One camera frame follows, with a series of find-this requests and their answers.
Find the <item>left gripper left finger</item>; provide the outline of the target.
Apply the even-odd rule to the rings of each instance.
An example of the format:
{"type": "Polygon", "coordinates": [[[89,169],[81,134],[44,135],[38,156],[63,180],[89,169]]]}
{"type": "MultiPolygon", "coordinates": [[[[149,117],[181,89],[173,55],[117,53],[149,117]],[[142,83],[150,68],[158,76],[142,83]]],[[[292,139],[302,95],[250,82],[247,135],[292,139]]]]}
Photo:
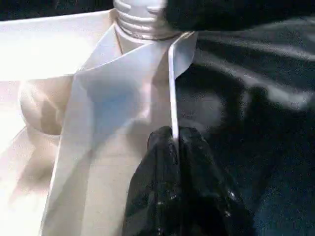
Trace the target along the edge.
{"type": "Polygon", "coordinates": [[[172,129],[149,135],[147,152],[133,174],[126,201],[124,236],[179,236],[182,188],[172,129]]]}

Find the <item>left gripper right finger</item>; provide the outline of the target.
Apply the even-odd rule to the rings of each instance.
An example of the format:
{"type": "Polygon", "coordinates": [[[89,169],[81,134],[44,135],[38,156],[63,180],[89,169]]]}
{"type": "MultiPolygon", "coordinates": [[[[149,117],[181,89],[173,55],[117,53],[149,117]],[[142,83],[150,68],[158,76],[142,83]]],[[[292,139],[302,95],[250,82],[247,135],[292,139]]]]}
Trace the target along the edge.
{"type": "Polygon", "coordinates": [[[253,219],[231,175],[195,128],[181,127],[179,158],[187,236],[252,236],[253,219]]]}

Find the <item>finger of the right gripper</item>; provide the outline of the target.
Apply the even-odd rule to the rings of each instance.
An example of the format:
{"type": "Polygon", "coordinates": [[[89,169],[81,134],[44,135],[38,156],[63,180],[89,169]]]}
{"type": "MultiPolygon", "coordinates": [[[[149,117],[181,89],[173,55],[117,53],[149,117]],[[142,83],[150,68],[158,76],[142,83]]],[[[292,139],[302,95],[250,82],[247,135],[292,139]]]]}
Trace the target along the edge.
{"type": "Polygon", "coordinates": [[[236,31],[312,16],[313,0],[169,0],[163,16],[180,31],[236,31]]]}

